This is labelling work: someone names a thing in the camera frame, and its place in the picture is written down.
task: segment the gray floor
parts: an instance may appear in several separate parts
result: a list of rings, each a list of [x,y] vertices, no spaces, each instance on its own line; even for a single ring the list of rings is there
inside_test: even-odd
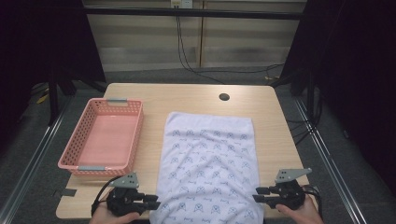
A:
[[[227,68],[233,71],[256,71],[263,68]],[[267,76],[279,75],[276,69],[268,74],[260,73],[202,73],[220,80],[225,84],[265,85]],[[219,84],[210,78],[200,77],[184,69],[169,69],[155,71],[115,72],[106,73],[107,83],[112,82],[155,82],[155,83],[206,83]],[[85,104],[92,97],[101,97],[102,93],[84,84],[77,83],[78,92],[74,97],[61,95],[60,105],[68,103],[64,111],[62,123],[56,130],[53,139],[48,142],[43,160],[36,164],[36,172],[28,182],[28,189],[22,193],[18,210],[11,213],[12,223],[88,223],[88,220],[60,220],[55,215],[59,198],[54,195],[62,190],[70,176],[57,167],[57,162],[64,150],[71,132],[73,132],[79,115]],[[276,94],[287,120],[302,120],[296,102],[302,97],[292,97],[289,86],[276,88]],[[5,211],[4,204],[12,197],[13,190],[18,186],[21,176],[26,174],[26,167],[36,153],[42,137],[48,130],[49,101],[41,105],[35,103],[38,94],[32,96],[32,101],[21,118],[15,130],[15,137],[8,143],[8,152],[0,158],[0,206]],[[289,122],[291,134],[298,141],[306,132],[303,123]],[[336,167],[344,178],[347,189],[357,202],[367,223],[392,223],[396,221],[396,200],[373,169],[359,153],[358,147],[343,134],[343,126],[337,121],[331,110],[324,104],[323,113],[318,125],[318,131],[329,149]],[[310,183],[318,185],[323,200],[323,216],[326,223],[354,223],[354,219],[346,209],[346,204],[340,196],[340,190],[334,184],[317,146],[308,135],[297,150],[305,167],[311,167],[313,173],[308,176]],[[266,219],[266,223],[293,223],[288,218]]]

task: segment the folded cloth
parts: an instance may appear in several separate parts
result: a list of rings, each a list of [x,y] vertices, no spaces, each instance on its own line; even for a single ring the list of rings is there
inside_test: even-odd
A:
[[[262,223],[251,119],[172,112],[150,223]]]

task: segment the patterned towel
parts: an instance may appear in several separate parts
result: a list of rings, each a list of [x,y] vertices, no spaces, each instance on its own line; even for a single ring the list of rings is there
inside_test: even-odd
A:
[[[153,224],[262,223],[251,119],[173,112],[166,121]]]

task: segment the power outlet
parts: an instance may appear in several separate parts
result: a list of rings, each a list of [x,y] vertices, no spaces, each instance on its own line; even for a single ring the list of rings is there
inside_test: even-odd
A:
[[[192,0],[181,0],[182,8],[192,8]]]
[[[171,8],[181,8],[181,0],[171,0]]]

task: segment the wall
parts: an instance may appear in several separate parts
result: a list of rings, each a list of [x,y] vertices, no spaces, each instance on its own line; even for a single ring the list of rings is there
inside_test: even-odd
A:
[[[86,6],[170,7],[170,0],[85,0]],[[193,8],[302,12],[305,1],[193,1]],[[175,17],[89,15],[105,72],[182,67]],[[298,21],[180,18],[191,67],[283,63]]]

